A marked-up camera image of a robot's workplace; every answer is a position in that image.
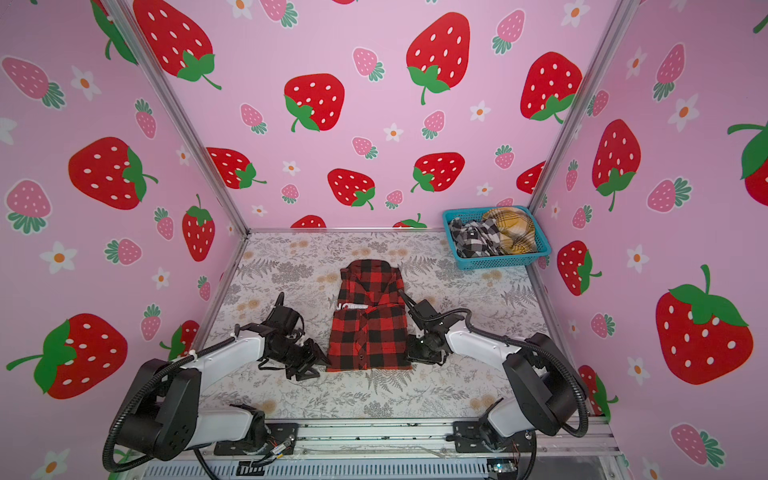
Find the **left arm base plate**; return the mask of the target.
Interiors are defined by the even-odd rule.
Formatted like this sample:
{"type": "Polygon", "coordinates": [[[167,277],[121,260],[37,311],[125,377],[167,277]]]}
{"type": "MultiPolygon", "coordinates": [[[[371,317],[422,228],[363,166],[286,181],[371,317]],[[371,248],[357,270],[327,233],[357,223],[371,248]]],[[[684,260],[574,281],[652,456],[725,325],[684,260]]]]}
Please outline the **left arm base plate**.
{"type": "Polygon", "coordinates": [[[292,455],[299,433],[298,423],[268,422],[238,441],[217,442],[215,456],[265,457],[278,449],[278,456],[292,455]]]}

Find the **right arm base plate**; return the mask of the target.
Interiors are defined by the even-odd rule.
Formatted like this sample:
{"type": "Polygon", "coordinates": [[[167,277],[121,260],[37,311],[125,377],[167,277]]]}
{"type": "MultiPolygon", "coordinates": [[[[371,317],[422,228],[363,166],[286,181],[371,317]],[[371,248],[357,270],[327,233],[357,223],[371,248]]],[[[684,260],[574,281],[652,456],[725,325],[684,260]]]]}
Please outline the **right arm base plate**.
{"type": "Polygon", "coordinates": [[[510,437],[496,433],[489,424],[479,420],[455,421],[445,440],[454,444],[458,453],[530,453],[536,434],[521,431],[510,437]]]}

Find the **red black plaid shirt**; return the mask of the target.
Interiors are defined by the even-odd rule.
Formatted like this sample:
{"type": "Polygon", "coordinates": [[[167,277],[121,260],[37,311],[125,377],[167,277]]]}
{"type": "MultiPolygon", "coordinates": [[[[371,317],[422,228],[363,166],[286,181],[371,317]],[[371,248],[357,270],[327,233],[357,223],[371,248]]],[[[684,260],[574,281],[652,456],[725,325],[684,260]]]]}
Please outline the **red black plaid shirt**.
{"type": "Polygon", "coordinates": [[[384,260],[359,259],[341,269],[340,278],[327,370],[409,370],[400,270],[384,260]]]}

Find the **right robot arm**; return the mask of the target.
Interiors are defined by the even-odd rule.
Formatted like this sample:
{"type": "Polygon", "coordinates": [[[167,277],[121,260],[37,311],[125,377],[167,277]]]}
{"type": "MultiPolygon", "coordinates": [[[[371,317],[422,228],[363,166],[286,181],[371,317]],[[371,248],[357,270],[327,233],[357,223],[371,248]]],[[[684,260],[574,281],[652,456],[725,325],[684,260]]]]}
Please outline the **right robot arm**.
{"type": "Polygon", "coordinates": [[[415,302],[403,291],[399,294],[421,331],[407,337],[409,361],[441,366],[450,356],[460,355],[497,368],[509,381],[513,397],[488,407],[465,436],[469,442],[501,452],[519,434],[587,434],[588,388],[549,336],[494,334],[474,326],[467,308],[439,313],[426,300],[415,302]]]}

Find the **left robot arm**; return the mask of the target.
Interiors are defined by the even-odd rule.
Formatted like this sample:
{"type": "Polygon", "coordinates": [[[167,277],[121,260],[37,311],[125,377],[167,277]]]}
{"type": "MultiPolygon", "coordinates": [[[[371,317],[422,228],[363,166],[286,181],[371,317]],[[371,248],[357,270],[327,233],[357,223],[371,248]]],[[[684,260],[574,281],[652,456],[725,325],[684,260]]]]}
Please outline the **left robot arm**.
{"type": "Polygon", "coordinates": [[[257,468],[275,462],[295,436],[276,440],[261,410],[244,404],[200,408],[202,393],[250,363],[303,381],[319,377],[317,368],[330,360],[314,340],[303,337],[302,316],[276,303],[266,320],[236,325],[219,343],[172,361],[147,361],[110,426],[102,450],[105,470],[126,472],[151,460],[172,460],[185,451],[201,459],[202,448],[220,442],[255,455],[257,468]]]}

